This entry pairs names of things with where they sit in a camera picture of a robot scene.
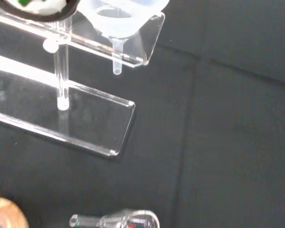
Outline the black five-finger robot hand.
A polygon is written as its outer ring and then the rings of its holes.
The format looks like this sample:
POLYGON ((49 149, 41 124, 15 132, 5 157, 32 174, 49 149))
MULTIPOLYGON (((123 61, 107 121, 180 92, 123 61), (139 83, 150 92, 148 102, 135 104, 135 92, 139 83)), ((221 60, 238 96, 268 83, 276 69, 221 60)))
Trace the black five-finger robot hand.
POLYGON ((0 0, 0 9, 8 14, 37 22, 56 22, 72 16, 78 0, 0 0))

